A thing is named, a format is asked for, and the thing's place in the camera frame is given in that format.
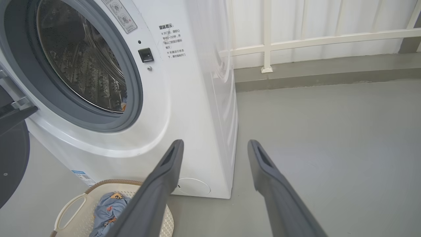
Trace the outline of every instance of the white washing machine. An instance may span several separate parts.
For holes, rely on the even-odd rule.
[[[173,194],[231,197],[224,0],[0,0],[0,20],[0,66],[39,108],[28,130],[88,185],[144,180],[183,139]]]

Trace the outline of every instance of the white railing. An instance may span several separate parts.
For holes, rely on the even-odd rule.
[[[262,73],[270,73],[273,72],[271,63],[270,63],[270,52],[282,49],[289,49],[289,48],[301,48],[301,47],[309,47],[309,46],[317,46],[317,45],[327,45],[327,44],[335,44],[335,43],[349,43],[349,42],[357,42],[357,41],[368,41],[368,40],[385,40],[385,39],[396,39],[396,38],[408,38],[408,37],[418,37],[421,36],[421,28],[414,28],[415,22],[418,18],[418,15],[421,11],[421,0],[418,0],[415,8],[412,12],[411,18],[408,22],[408,26],[406,29],[402,30],[388,30],[388,31],[377,31],[377,24],[378,24],[378,16],[380,15],[381,11],[383,10],[384,1],[380,0],[376,9],[376,13],[374,15],[374,20],[371,26],[371,31],[366,33],[358,33],[358,34],[347,34],[342,35],[342,16],[343,12],[346,11],[346,7],[344,7],[344,1],[341,0],[341,4],[339,7],[338,18],[336,20],[336,30],[333,36],[327,37],[319,37],[319,38],[305,38],[305,32],[307,28],[307,9],[308,3],[310,0],[304,0],[304,7],[303,7],[303,19],[301,25],[301,36],[299,40],[291,40],[291,41],[283,41],[283,42],[271,42],[271,24],[272,24],[272,0],[263,0],[264,1],[264,44],[263,45],[255,45],[243,48],[234,48],[231,50],[232,56],[238,55],[245,55],[245,54],[253,54],[253,53],[264,53],[264,65],[261,69]],[[232,0],[228,0],[228,8],[229,8],[229,21],[231,24],[231,29],[233,31],[232,37],[233,41],[235,41],[235,34],[234,34],[234,19],[233,19],[233,12],[232,12]]]

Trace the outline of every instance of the laundry basket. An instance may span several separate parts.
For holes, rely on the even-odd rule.
[[[133,180],[111,179],[104,180],[95,184],[86,190],[85,193],[76,196],[70,200],[60,211],[54,231],[50,237],[88,237],[93,229],[93,211],[99,202],[99,199],[106,193],[118,192],[124,196],[132,198],[137,192],[142,182]],[[84,199],[81,206],[70,220],[63,226],[60,224],[61,218],[67,209],[76,201]],[[160,237],[171,237],[174,230],[174,219],[168,206],[165,208],[164,217],[161,226]]]

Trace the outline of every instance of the floor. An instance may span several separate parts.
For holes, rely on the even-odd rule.
[[[250,139],[328,236],[421,236],[421,81],[242,92],[237,101],[232,198],[170,196],[174,237],[272,236],[253,187]],[[48,236],[61,207],[85,188],[31,137],[27,172],[0,210],[2,234]]]

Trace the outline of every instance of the warning label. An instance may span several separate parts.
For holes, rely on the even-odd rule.
[[[91,187],[94,184],[96,184],[96,182],[93,181],[87,174],[85,174],[85,172],[83,172],[83,171],[77,171],[77,170],[72,170],[72,172],[77,177],[79,177],[84,183],[86,183],[89,187]]]
[[[102,2],[112,12],[127,34],[137,29],[137,25],[119,0],[102,0]]]
[[[164,50],[169,59],[185,57],[183,38],[180,29],[174,24],[164,24],[158,26],[163,39]]]

